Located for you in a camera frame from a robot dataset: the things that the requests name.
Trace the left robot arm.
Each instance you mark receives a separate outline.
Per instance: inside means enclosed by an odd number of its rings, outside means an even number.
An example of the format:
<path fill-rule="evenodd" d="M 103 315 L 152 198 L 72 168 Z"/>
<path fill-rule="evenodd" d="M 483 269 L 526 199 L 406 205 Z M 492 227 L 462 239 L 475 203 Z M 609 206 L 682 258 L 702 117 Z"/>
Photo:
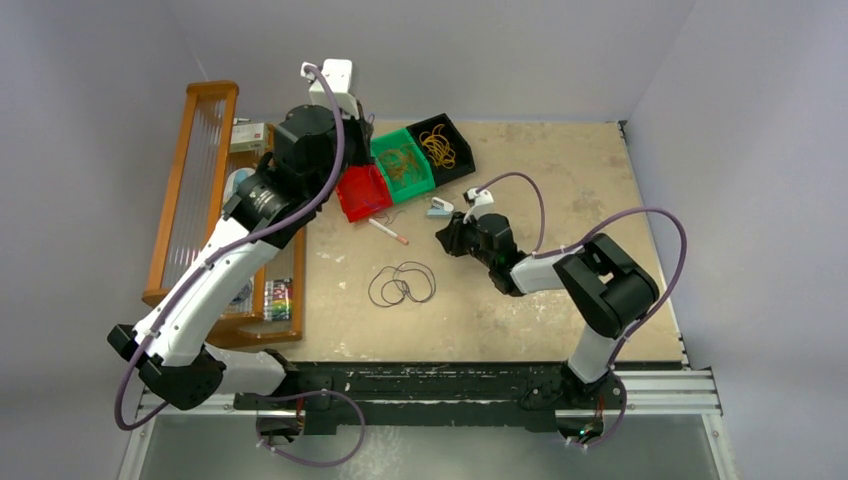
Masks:
<path fill-rule="evenodd" d="M 167 404 L 197 407 L 214 394 L 260 395 L 272 408 L 297 399 L 298 382 L 273 350 L 215 347 L 207 336 L 237 294 L 321 210 L 340 176 L 371 159 L 372 126 L 336 108 L 304 105 L 274 129 L 273 148 L 225 203 L 213 233 L 165 298 L 108 343 Z"/>

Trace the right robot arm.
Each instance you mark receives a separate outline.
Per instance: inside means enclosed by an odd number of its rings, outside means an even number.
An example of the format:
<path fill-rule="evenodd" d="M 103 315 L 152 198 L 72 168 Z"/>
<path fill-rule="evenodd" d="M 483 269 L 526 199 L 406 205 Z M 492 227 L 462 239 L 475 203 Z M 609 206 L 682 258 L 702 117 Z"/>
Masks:
<path fill-rule="evenodd" d="M 571 253 L 536 258 L 518 248 L 506 216 L 491 213 L 465 220 L 456 212 L 435 238 L 446 254 L 471 256 L 483 264 L 504 295 L 568 293 L 585 322 L 561 381 L 564 399 L 576 407 L 599 396 L 600 381 L 610 372 L 613 350 L 625 329 L 643 319 L 660 297 L 653 277 L 604 233 Z"/>

